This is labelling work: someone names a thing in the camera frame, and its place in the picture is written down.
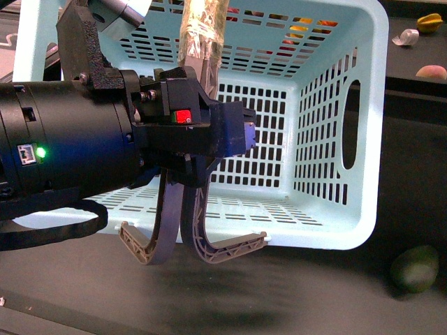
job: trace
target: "yellow fruit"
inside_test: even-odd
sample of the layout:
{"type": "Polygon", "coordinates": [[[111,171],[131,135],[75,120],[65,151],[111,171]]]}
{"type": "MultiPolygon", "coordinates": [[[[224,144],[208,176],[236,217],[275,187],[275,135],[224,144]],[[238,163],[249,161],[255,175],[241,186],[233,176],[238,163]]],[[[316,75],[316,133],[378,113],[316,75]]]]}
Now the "yellow fruit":
{"type": "Polygon", "coordinates": [[[442,17],[438,13],[433,13],[418,20],[418,30],[421,33],[434,33],[443,24],[442,17]]]}

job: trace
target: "clear tape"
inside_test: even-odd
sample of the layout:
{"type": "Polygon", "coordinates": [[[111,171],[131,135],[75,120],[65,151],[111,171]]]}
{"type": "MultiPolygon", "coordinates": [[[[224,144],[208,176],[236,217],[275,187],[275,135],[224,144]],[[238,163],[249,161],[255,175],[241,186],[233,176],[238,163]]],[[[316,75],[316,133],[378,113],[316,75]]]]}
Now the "clear tape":
{"type": "Polygon", "coordinates": [[[186,0],[178,61],[187,56],[220,66],[229,0],[186,0]]]}
{"type": "Polygon", "coordinates": [[[405,29],[402,34],[393,38],[393,42],[396,45],[415,45],[419,39],[419,31],[415,29],[405,29]]]}

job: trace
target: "light blue plastic basket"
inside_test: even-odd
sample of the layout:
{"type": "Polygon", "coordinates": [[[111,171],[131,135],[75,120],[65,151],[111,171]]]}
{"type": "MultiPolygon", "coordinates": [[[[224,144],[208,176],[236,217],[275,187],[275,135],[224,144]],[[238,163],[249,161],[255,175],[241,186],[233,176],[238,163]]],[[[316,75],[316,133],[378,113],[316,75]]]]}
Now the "light blue plastic basket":
{"type": "MultiPolygon", "coordinates": [[[[55,42],[57,6],[65,3],[34,2],[22,2],[37,8],[22,13],[17,81],[41,76],[37,50],[44,52],[55,42]],[[47,12],[50,7],[54,13],[47,12]],[[33,26],[30,17],[40,19],[33,26]],[[32,63],[23,63],[29,59],[25,44],[34,46],[32,63]]],[[[179,3],[153,1],[145,23],[119,43],[101,36],[103,53],[113,66],[141,75],[176,66],[182,6],[172,2],[179,3]]],[[[238,13],[228,14],[232,19],[226,26],[218,99],[242,100],[256,109],[259,141],[256,150],[226,159],[212,175],[207,208],[211,240],[266,231],[270,245],[360,245],[376,220],[388,40],[385,11],[375,0],[231,0],[230,7],[238,13]],[[322,26],[321,20],[337,26],[322,26]],[[361,83],[357,153],[347,170],[342,159],[344,106],[356,80],[361,83]]],[[[93,197],[109,209],[105,232],[129,221],[150,235],[157,183],[93,197]]],[[[42,228],[84,218],[82,212],[60,209],[17,221],[42,228]]]]}

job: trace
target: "basket handle hole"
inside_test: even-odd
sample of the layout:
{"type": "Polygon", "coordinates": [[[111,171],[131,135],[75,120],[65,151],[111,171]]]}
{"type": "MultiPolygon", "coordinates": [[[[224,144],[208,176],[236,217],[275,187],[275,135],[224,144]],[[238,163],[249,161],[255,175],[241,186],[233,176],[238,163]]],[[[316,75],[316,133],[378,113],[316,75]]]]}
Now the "basket handle hole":
{"type": "Polygon", "coordinates": [[[358,117],[360,111],[360,82],[354,80],[348,90],[343,116],[342,157],[343,166],[349,170],[356,162],[358,117]]]}

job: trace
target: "screw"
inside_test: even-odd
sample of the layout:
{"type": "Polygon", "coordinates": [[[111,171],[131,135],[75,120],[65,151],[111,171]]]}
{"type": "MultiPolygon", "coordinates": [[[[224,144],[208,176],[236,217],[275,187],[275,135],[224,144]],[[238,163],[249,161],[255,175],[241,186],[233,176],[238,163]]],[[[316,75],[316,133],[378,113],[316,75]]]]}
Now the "screw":
{"type": "Polygon", "coordinates": [[[14,193],[14,188],[7,187],[0,190],[0,198],[9,198],[14,193]]]}
{"type": "Polygon", "coordinates": [[[147,97],[151,100],[151,101],[155,101],[156,100],[156,91],[154,89],[150,89],[147,92],[147,97]]]}
{"type": "Polygon", "coordinates": [[[149,98],[149,96],[147,96],[147,93],[145,93],[145,92],[140,92],[140,96],[141,96],[142,103],[145,103],[147,101],[147,99],[149,98]]]}
{"type": "Polygon", "coordinates": [[[81,83],[81,85],[87,86],[89,84],[89,75],[85,72],[79,74],[79,82],[81,83]]]}

